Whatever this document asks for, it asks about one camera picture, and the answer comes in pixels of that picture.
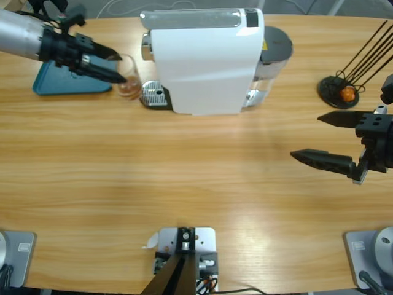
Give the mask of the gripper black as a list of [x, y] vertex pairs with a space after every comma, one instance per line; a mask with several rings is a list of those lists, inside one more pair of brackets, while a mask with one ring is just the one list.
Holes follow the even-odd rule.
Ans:
[[336, 127], [355, 128], [356, 136], [364, 145], [359, 163], [356, 166], [350, 156], [316, 149], [290, 152], [299, 162], [318, 170], [346, 175], [354, 184], [362, 184], [368, 171], [387, 173], [392, 168], [392, 116], [387, 113], [386, 105], [380, 104], [372, 112], [332, 111], [317, 119]]
[[83, 34], [71, 36], [57, 33], [53, 28], [44, 27], [43, 34], [39, 39], [39, 61], [54, 61], [55, 66], [66, 66], [80, 76], [88, 76], [112, 84], [122, 84], [126, 78], [117, 71], [104, 68], [84, 61], [84, 55], [93, 54], [96, 57], [120, 61], [122, 57], [114, 49], [93, 42], [93, 39]]

